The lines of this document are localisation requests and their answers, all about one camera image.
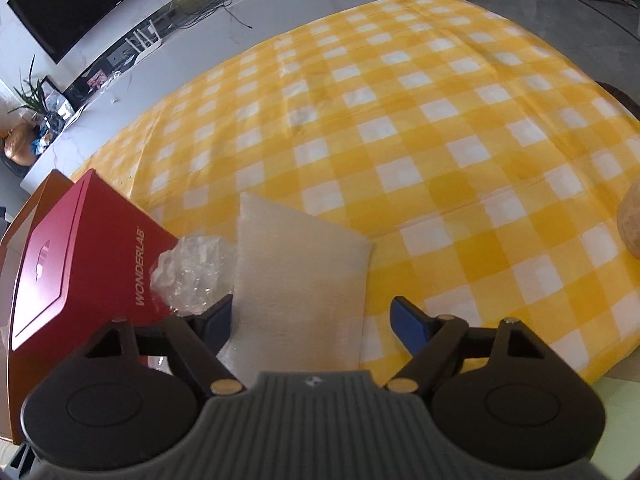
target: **tile floor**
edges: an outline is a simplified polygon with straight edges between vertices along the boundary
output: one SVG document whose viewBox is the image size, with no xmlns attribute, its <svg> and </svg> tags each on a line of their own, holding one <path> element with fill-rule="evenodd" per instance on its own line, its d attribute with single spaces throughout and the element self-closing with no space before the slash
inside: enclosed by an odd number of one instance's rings
<svg viewBox="0 0 640 480">
<path fill-rule="evenodd" d="M 627 28 L 625 32 L 578 0 L 469 0 L 501 14 L 542 38 L 589 76 L 640 102 L 640 10 L 588 1 Z"/>
</svg>

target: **red box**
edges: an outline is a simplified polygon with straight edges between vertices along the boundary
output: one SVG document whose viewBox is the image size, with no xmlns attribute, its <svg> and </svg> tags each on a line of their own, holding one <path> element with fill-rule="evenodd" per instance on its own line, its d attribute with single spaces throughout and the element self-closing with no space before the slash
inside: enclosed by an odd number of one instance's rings
<svg viewBox="0 0 640 480">
<path fill-rule="evenodd" d="M 177 239 L 89 170 L 33 230 L 15 300 L 12 348 L 60 362 L 111 319 L 169 314 L 150 267 Z"/>
</svg>

